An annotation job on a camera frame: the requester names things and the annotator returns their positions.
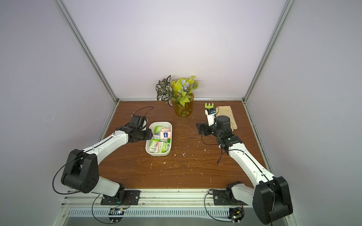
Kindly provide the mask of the white storage box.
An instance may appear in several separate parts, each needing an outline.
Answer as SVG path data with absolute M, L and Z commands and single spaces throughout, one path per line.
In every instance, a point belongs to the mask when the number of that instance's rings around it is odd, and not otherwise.
M 166 156 L 170 153 L 171 151 L 171 146 L 172 146 L 172 135 L 170 139 L 160 139 L 160 133 L 154 133 L 154 129 L 156 126 L 163 126 L 163 127 L 168 127 L 169 131 L 173 131 L 173 127 L 171 125 L 171 123 L 166 122 L 166 121 L 159 121 L 159 122 L 154 122 L 152 123 L 149 128 L 152 131 L 153 134 L 153 138 L 157 138 L 159 139 L 159 143 L 156 146 L 156 149 L 154 151 L 151 151 L 149 149 L 149 145 L 151 140 L 147 140 L 146 142 L 146 146 L 145 146 L 145 150 L 148 154 L 150 154 L 151 156 Z

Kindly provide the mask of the pink tissue pack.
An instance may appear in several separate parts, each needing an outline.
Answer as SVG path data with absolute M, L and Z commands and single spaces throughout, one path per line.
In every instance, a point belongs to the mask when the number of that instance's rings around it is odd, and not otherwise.
M 160 132 L 160 139 L 170 139 L 172 135 L 171 131 L 161 131 Z

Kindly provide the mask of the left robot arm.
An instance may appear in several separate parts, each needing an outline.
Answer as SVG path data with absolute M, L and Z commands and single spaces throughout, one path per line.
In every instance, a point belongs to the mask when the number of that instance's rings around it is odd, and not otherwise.
M 111 153 L 128 143 L 151 140 L 152 131 L 147 128 L 145 116 L 133 115 L 131 121 L 117 128 L 111 135 L 83 150 L 75 149 L 68 155 L 61 176 L 61 183 L 81 193 L 96 193 L 117 199 L 125 197 L 124 185 L 103 178 L 99 164 Z

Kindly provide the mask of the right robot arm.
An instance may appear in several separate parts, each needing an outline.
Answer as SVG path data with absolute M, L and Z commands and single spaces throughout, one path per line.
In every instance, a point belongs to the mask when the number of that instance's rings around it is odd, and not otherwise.
M 267 225 L 293 213 L 289 186 L 283 177 L 275 177 L 247 150 L 242 140 L 234 135 L 227 116 L 207 117 L 207 123 L 197 123 L 202 136 L 214 135 L 224 154 L 229 155 L 246 173 L 252 183 L 229 185 L 228 193 L 235 201 L 253 207 L 259 220 Z

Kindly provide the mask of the green tissue pack in box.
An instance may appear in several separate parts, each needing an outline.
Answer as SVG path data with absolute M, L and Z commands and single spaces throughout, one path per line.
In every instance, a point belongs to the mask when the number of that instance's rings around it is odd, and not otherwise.
M 154 151 L 155 149 L 156 149 L 156 146 L 157 146 L 157 144 L 159 143 L 159 139 L 157 139 L 157 138 L 153 138 L 152 140 L 151 140 L 151 142 L 150 142 L 150 145 L 149 145 L 149 149 L 151 150 L 151 151 Z

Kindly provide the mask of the beige garden glove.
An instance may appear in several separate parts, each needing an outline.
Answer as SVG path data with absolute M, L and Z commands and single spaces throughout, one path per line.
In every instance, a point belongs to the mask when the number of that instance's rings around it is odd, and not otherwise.
M 216 108 L 216 116 L 227 116 L 230 119 L 232 131 L 238 129 L 231 106 L 218 106 Z

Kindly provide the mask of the green tissue pack upper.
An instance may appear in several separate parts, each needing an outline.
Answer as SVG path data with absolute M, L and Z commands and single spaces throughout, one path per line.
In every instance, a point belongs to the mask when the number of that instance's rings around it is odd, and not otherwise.
M 154 129 L 154 133 L 160 133 L 162 131 L 169 131 L 169 128 L 163 126 L 156 126 Z

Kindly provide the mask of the green hand rake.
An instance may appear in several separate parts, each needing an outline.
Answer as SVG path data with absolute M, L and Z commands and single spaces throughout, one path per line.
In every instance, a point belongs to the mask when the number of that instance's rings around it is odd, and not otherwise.
M 212 109 L 214 108 L 214 103 L 205 103 L 205 109 Z

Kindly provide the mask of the amber vase with plants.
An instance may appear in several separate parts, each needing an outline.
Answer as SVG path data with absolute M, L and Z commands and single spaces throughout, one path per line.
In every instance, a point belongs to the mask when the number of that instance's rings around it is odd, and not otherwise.
M 174 107 L 179 117 L 188 117 L 193 111 L 194 90 L 199 88 L 196 76 L 172 79 L 172 76 L 164 78 L 156 85 L 157 101 L 165 101 Z

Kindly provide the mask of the right controller board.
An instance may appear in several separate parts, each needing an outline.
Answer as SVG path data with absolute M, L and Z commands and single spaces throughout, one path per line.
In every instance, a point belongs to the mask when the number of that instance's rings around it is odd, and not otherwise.
M 235 207 L 229 209 L 228 219 L 232 221 L 232 223 L 240 223 L 245 217 L 245 211 L 242 207 Z

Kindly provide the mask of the controller board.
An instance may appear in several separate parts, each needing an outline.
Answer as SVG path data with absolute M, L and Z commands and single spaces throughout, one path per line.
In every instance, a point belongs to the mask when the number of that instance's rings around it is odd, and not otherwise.
M 245 217 L 245 211 L 242 207 L 235 207 L 229 209 L 228 219 L 232 221 L 232 223 L 240 223 Z
M 122 208 L 111 208 L 108 212 L 108 219 L 111 224 L 120 222 L 125 215 L 125 210 Z

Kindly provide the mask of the left controller board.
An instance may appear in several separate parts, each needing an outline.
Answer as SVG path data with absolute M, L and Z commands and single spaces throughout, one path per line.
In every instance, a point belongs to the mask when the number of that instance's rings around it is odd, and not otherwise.
M 125 215 L 125 210 L 122 208 L 111 208 L 108 212 L 108 219 L 111 224 L 120 222 Z

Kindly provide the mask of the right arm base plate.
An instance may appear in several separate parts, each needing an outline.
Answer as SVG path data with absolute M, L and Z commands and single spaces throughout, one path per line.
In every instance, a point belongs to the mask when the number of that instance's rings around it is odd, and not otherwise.
M 236 200 L 228 191 L 211 189 L 209 193 L 213 197 L 214 205 L 244 205 L 242 201 Z

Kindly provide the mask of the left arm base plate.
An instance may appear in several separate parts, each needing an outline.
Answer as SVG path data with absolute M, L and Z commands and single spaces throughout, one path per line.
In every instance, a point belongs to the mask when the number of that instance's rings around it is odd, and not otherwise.
M 140 190 L 122 190 L 115 196 L 103 195 L 101 205 L 138 205 Z

